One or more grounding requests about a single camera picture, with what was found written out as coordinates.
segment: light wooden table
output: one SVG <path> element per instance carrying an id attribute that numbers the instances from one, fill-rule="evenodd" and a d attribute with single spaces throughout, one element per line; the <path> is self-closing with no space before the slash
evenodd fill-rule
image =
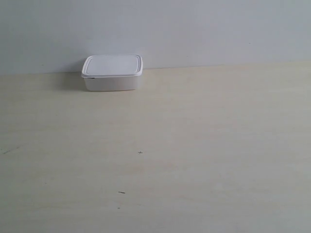
<path id="1" fill-rule="evenodd" d="M 1 233 L 311 232 L 311 62 L 143 78 L 0 78 Z"/>

